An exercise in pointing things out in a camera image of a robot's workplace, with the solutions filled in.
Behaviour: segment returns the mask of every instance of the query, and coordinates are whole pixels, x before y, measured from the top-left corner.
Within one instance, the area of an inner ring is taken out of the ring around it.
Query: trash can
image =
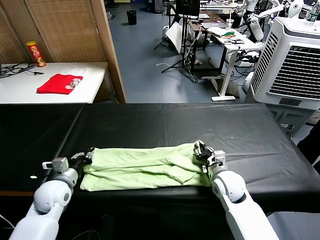
[[[129,25],[137,24],[137,11],[135,10],[126,11],[126,15],[128,17]]]

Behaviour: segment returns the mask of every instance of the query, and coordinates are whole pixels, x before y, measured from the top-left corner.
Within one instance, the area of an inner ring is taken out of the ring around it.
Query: wooden partition
[[[36,41],[46,62],[108,62],[117,100],[126,95],[103,0],[0,0],[0,63],[32,61]]]

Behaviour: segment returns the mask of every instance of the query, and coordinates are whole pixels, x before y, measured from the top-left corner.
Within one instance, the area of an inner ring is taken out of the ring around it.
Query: black tablecloth
[[[318,174],[263,104],[86,105],[60,155],[70,157],[92,146],[154,148],[198,139],[226,152],[226,166],[243,176],[253,198],[268,211],[298,211],[320,193]],[[77,189],[74,197],[101,204],[114,199],[177,206],[219,204],[208,188],[193,186]]]
[[[35,191],[45,175],[41,163],[62,145],[59,155],[71,157],[93,146],[154,148],[201,139],[226,152],[226,166],[268,211],[311,207],[320,194],[319,175],[263,104],[2,105],[0,113],[0,191]],[[73,197],[79,204],[219,204],[209,188],[194,186],[86,192],[78,184]]]

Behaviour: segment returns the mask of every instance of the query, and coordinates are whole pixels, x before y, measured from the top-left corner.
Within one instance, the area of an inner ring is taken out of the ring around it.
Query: cup
[[[232,24],[234,24],[234,21],[235,20],[233,20],[233,19],[227,19],[226,24],[225,24],[225,29],[230,30],[232,28]]]

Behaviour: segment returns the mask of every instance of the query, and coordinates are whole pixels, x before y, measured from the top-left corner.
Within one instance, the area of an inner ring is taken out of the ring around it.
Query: white robot
[[[57,158],[49,165],[52,180],[42,184],[34,194],[33,203],[15,227],[9,240],[55,240],[59,219],[71,199],[83,166],[90,164],[93,148],[88,153],[77,153],[70,159]],[[225,210],[228,225],[235,240],[279,240],[260,206],[251,198],[244,179],[223,165],[226,154],[213,150],[198,140],[194,144],[195,164],[202,167],[211,189]]]
[[[239,52],[238,60],[235,63],[235,65],[238,67],[252,66],[252,64],[256,63],[259,59],[259,53],[256,51],[262,51],[265,47],[265,44],[261,42],[264,38],[264,33],[259,24],[260,19],[264,19],[267,16],[271,16],[283,10],[285,10],[286,17],[298,19],[299,13],[304,6],[304,0],[283,1],[281,4],[278,0],[269,0],[269,2],[273,7],[261,12],[259,15],[255,14],[255,6],[257,4],[257,0],[246,0],[245,4],[235,11],[236,14],[239,14],[243,13],[243,11],[245,10],[245,13],[243,14],[244,23],[241,26],[248,25],[248,29],[250,32],[249,39],[257,45],[257,48],[255,50]]]

